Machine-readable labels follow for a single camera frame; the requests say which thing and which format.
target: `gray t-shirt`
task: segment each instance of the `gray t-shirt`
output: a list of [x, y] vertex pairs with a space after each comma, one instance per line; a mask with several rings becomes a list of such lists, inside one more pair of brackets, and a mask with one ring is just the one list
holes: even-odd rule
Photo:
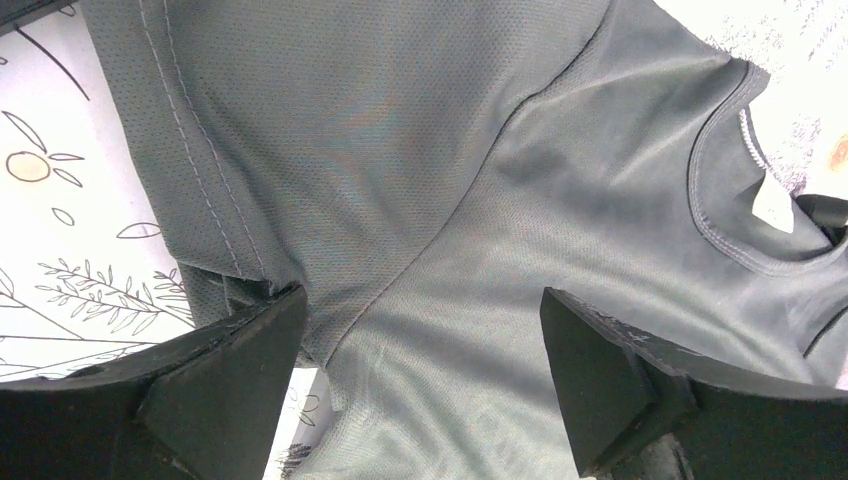
[[846, 243], [751, 215], [767, 76], [650, 0], [83, 6], [196, 318], [306, 287], [338, 414], [296, 478], [576, 478], [546, 286], [839, 375]]

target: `line drawing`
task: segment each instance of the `line drawing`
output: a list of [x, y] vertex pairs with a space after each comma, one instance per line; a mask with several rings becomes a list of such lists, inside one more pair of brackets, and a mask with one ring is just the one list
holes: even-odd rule
[[12, 279], [9, 278], [9, 275], [7, 275], [5, 271], [3, 271], [2, 268], [0, 268], [0, 308], [25, 308], [30, 312], [52, 323], [53, 325], [59, 327], [60, 329], [64, 330], [66, 333], [73, 335], [75, 338], [82, 339], [80, 335], [77, 335], [76, 333], [68, 330], [55, 320], [49, 318], [38, 310], [15, 298], [15, 284], [12, 282]]
[[33, 365], [18, 365], [16, 363], [6, 363], [2, 358], [0, 358], [0, 365], [3, 365], [4, 367], [28, 368], [30, 370], [35, 370], [36, 368], [38, 368], [38, 367], [33, 366]]
[[73, 5], [68, 5], [67, 7], [60, 8], [59, 13], [66, 15], [68, 17], [73, 17], [77, 14], [77, 9], [74, 8]]
[[72, 217], [70, 213], [62, 210], [61, 208], [53, 208], [52, 210], [53, 215], [56, 216], [56, 219], [64, 223], [65, 225], [73, 227], [77, 224], [77, 221], [74, 220], [74, 217]]
[[85, 97], [85, 99], [88, 100], [88, 101], [91, 101], [91, 98], [89, 98], [88, 94], [85, 93], [85, 89], [82, 88], [82, 85], [80, 85], [80, 83], [77, 81], [76, 77], [74, 77], [74, 75], [70, 71], [68, 71], [68, 69], [65, 68], [64, 65], [62, 65], [62, 62], [60, 62], [58, 58], [54, 57], [53, 54], [50, 53], [49, 50], [44, 48], [44, 46], [42, 44], [38, 43], [38, 41], [36, 39], [30, 37], [29, 35], [27, 35], [26, 32], [21, 30], [21, 27], [15, 25], [15, 31], [18, 32], [18, 34], [20, 34], [22, 37], [24, 37], [26, 39], [26, 41], [31, 43], [35, 48], [41, 50], [42, 53], [47, 55], [47, 58], [52, 60], [53, 63], [55, 63], [56, 66], [59, 67], [63, 72], [65, 72], [65, 75], [67, 75], [68, 78], [71, 79], [72, 82], [74, 82], [74, 85], [77, 86], [77, 89], [82, 93], [82, 95]]
[[49, 159], [54, 162], [73, 162], [85, 160], [85, 158], [71, 153], [48, 154], [47, 146], [44, 144], [41, 136], [27, 122], [11, 112], [0, 110], [0, 113], [40, 152], [33, 153], [24, 150], [8, 155], [6, 157], [6, 171], [9, 172], [9, 175], [22, 182], [36, 183], [46, 180], [53, 173], [71, 185], [82, 188], [82, 182], [71, 172], [64, 168], [53, 167], [47, 160]]
[[315, 421], [309, 416], [310, 413], [318, 409], [321, 403], [321, 398], [318, 395], [309, 394], [298, 400], [297, 390], [292, 387], [288, 388], [288, 399], [295, 402], [294, 406], [290, 406], [288, 410], [297, 410], [298, 417], [301, 423], [309, 427], [315, 426]]
[[71, 318], [79, 317], [81, 321], [88, 322], [101, 316], [105, 318], [109, 314], [106, 325], [112, 326], [111, 333], [134, 326], [132, 336], [143, 332], [160, 317], [182, 322], [192, 328], [195, 326], [191, 310], [170, 303], [188, 302], [182, 282], [176, 280], [176, 269], [167, 276], [162, 272], [155, 272], [154, 279], [163, 282], [153, 288], [154, 292], [158, 290], [154, 295], [145, 282], [136, 284], [133, 292], [132, 276], [127, 277], [123, 288], [114, 286], [115, 278], [111, 265], [104, 273], [92, 270], [88, 260], [85, 260], [84, 270], [79, 266], [69, 267], [62, 258], [59, 259], [59, 264], [60, 267], [54, 267], [39, 263], [40, 267], [47, 270], [45, 275], [55, 277], [56, 284], [36, 285], [35, 288], [56, 294], [48, 302], [58, 302], [60, 307], [73, 307]]
[[280, 480], [289, 480], [294, 471], [312, 453], [312, 447], [302, 443], [293, 443], [287, 448], [278, 460], [282, 464]]
[[25, 340], [58, 340], [61, 342], [97, 342], [97, 343], [132, 343], [134, 345], [158, 345], [156, 342], [137, 342], [133, 340], [132, 342], [125, 342], [123, 340], [89, 340], [87, 338], [53, 338], [53, 337], [33, 337], [31, 335], [21, 336], [21, 335], [0, 335], [0, 342], [7, 338], [14, 339], [25, 339]]
[[155, 237], [162, 233], [162, 230], [159, 228], [159, 225], [150, 222], [138, 222], [133, 223], [125, 227], [123, 230], [118, 232], [116, 238], [120, 239], [137, 239], [137, 238], [150, 238]]
[[[70, 373], [73, 373], [77, 370], [82, 370], [83, 368], [87, 368], [87, 367], [90, 367], [92, 365], [96, 365], [98, 363], [109, 362], [109, 361], [121, 358], [123, 356], [129, 355], [129, 352], [127, 352], [127, 350], [129, 350], [131, 348], [135, 348], [137, 346], [138, 345], [128, 345], [126, 347], [121, 347], [121, 348], [118, 348], [118, 349], [115, 349], [115, 350], [110, 350], [110, 351], [107, 351], [107, 352], [95, 353], [93, 355], [87, 355], [85, 357], [74, 358], [74, 359], [71, 359], [71, 360], [63, 360], [59, 363], [47, 365], [46, 367], [35, 367], [32, 370], [49, 370], [49, 369], [52, 369], [54, 367], [61, 367], [63, 365], [75, 364], [73, 368], [68, 368], [67, 373], [64, 373], [64, 374], [63, 373], [48, 372], [48, 373], [39, 373], [37, 375], [39, 377], [47, 377], [47, 378], [65, 378]], [[100, 360], [100, 361], [88, 363], [88, 364], [76, 365], [76, 362], [79, 362], [81, 360], [88, 360], [88, 359]], [[24, 371], [24, 372], [15, 372], [15, 373], [5, 373], [5, 374], [0, 375], [0, 378], [8, 377], [10, 375], [17, 375], [17, 374], [20, 374], [20, 373], [26, 373], [26, 372]]]

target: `floral illustration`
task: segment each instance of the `floral illustration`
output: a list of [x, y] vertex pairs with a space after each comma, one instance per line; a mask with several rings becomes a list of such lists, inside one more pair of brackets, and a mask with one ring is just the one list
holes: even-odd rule
[[48, 318], [43, 313], [35, 310], [31, 306], [29, 306], [26, 303], [22, 302], [21, 300], [18, 300], [17, 298], [15, 298], [15, 284], [14, 284], [14, 282], [12, 282], [12, 279], [9, 278], [9, 275], [7, 275], [6, 272], [4, 272], [2, 268], [0, 268], [0, 309], [3, 309], [3, 308], [23, 308], [23, 309], [29, 310], [32, 313], [36, 314], [37, 316], [41, 317], [42, 319], [46, 320], [47, 322], [51, 323], [54, 327], [57, 327], [60, 330], [62, 330], [64, 333], [70, 335], [72, 338], [76, 338], [76, 339], [82, 338], [81, 336], [77, 335], [76, 333], [74, 333], [74, 332], [68, 330], [67, 328], [63, 327], [58, 322], [51, 320], [50, 318]]
[[293, 443], [283, 452], [282, 458], [279, 460], [282, 464], [282, 475], [280, 480], [288, 480], [291, 478], [295, 469], [303, 463], [303, 460], [312, 453], [312, 447], [302, 443]]
[[138, 335], [159, 318], [171, 318], [194, 328], [191, 310], [188, 308], [183, 283], [176, 280], [177, 269], [169, 274], [155, 272], [159, 283], [149, 288], [147, 283], [135, 284], [127, 277], [123, 287], [115, 285], [112, 267], [105, 272], [94, 271], [88, 260], [83, 267], [71, 268], [63, 259], [59, 266], [39, 264], [46, 269], [45, 275], [55, 278], [55, 285], [37, 285], [35, 288], [55, 295], [48, 302], [73, 308], [71, 318], [83, 322], [94, 319], [105, 321], [111, 333], [132, 327], [132, 335]]
[[6, 111], [0, 113], [3, 113], [37, 150], [37, 152], [20, 151], [7, 156], [6, 171], [9, 175], [27, 183], [41, 182], [53, 175], [82, 188], [82, 182], [77, 177], [64, 168], [53, 166], [51, 162], [71, 162], [85, 160], [85, 158], [70, 153], [48, 153], [44, 141], [29, 124], [13, 113]]

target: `leaf drawing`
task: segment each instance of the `leaf drawing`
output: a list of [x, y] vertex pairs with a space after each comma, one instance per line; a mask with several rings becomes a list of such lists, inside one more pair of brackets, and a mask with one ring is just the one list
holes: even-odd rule
[[[79, 318], [88, 322], [96, 318], [106, 318], [111, 333], [133, 328], [131, 335], [135, 336], [145, 331], [158, 318], [169, 317], [194, 327], [188, 309], [175, 309], [170, 305], [157, 303], [161, 300], [154, 297], [146, 282], [135, 282], [136, 289], [133, 290], [133, 277], [127, 277], [123, 289], [112, 285], [114, 275], [110, 265], [107, 274], [92, 269], [91, 262], [86, 260], [83, 266], [71, 268], [64, 259], [58, 260], [61, 266], [51, 266], [39, 263], [46, 270], [45, 275], [55, 277], [57, 284], [54, 286], [37, 285], [35, 288], [56, 293], [51, 302], [59, 302], [59, 306], [66, 304], [73, 308], [71, 318]], [[164, 276], [156, 272], [154, 278]], [[185, 298], [182, 283], [167, 279], [169, 286], [179, 288], [183, 296], [172, 295], [173, 300]]]
[[72, 217], [70, 213], [62, 210], [61, 208], [54, 208], [53, 209], [53, 215], [56, 217], [57, 220], [59, 220], [60, 222], [64, 223], [65, 225], [67, 225], [69, 227], [73, 227], [77, 223], [76, 220], [74, 220], [74, 217]]
[[[156, 300], [162, 300], [167, 302], [188, 302], [188, 296], [186, 295], [185, 285], [183, 285], [182, 281], [177, 281], [177, 269], [171, 269], [168, 274], [164, 272], [153, 272], [153, 278], [156, 280], [161, 280], [161, 283], [153, 287], [154, 291], [157, 291]], [[167, 291], [171, 295], [158, 295], [159, 293], [164, 293]], [[165, 308], [176, 312], [179, 315], [184, 316], [186, 319], [191, 320], [191, 310], [187, 308], [187, 306], [173, 305], [167, 304]]]
[[303, 424], [306, 425], [307, 427], [314, 427], [315, 426], [315, 421], [312, 420], [312, 418], [308, 414], [306, 414], [305, 412], [300, 412], [300, 421], [303, 422]]
[[135, 239], [135, 238], [150, 238], [159, 235], [162, 231], [159, 225], [150, 222], [133, 223], [118, 232], [117, 238]]
[[72, 153], [52, 153], [48, 155], [47, 158], [56, 162], [73, 162], [75, 160], [85, 160], [85, 158], [80, 157], [79, 155], [74, 155]]
[[44, 142], [41, 140], [41, 137], [39, 137], [38, 134], [35, 133], [35, 130], [33, 130], [32, 127], [29, 126], [29, 124], [27, 124], [21, 119], [21, 117], [15, 115], [14, 113], [6, 111], [3, 111], [2, 113], [3, 115], [6, 115], [6, 118], [8, 118], [10, 122], [12, 122], [12, 125], [14, 125], [18, 130], [20, 130], [20, 132], [23, 133], [24, 136], [27, 137], [33, 145], [35, 145], [35, 148], [41, 150], [41, 153], [47, 153], [47, 147], [44, 146]]
[[280, 480], [289, 480], [297, 467], [312, 453], [312, 447], [302, 443], [293, 443], [283, 452], [279, 462], [282, 463]]
[[15, 298], [15, 284], [2, 268], [0, 268], [0, 295]]
[[68, 183], [74, 184], [74, 185], [76, 185], [76, 186], [78, 186], [78, 187], [82, 188], [82, 182], [80, 182], [80, 181], [79, 181], [79, 179], [77, 179], [77, 177], [73, 176], [73, 175], [72, 175], [70, 172], [68, 172], [67, 170], [63, 170], [63, 169], [61, 169], [61, 168], [54, 168], [54, 169], [53, 169], [53, 172], [54, 172], [56, 175], [59, 175], [59, 177], [61, 177], [61, 178], [62, 178], [62, 180], [65, 180], [65, 181], [66, 181], [66, 182], [68, 182]]

